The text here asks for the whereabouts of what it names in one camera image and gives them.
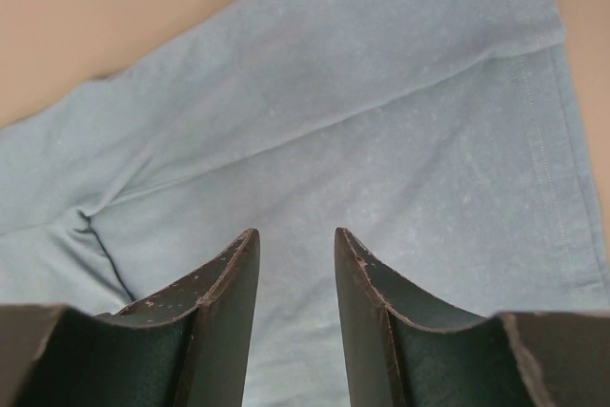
gray cloth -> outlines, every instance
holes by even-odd
[[[479,314],[605,309],[554,0],[241,0],[0,131],[0,299],[116,311],[247,227],[244,405],[348,405],[336,226]]]

blue-gray fabric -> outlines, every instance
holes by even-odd
[[[0,300],[115,312],[261,231],[244,405],[347,406],[337,226],[479,314],[609,306],[554,0],[240,0],[0,131]]]

beige tabletop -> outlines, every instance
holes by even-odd
[[[232,1],[0,0],[0,127],[125,69]],[[610,0],[558,3],[610,242]]]

folded cloth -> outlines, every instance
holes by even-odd
[[[241,0],[0,131],[0,300],[114,312],[247,227],[244,405],[348,405],[337,226],[458,307],[607,308],[554,0]]]

tan surface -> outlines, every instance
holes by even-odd
[[[231,1],[0,0],[0,127],[128,67]],[[610,0],[558,2],[610,242]]]

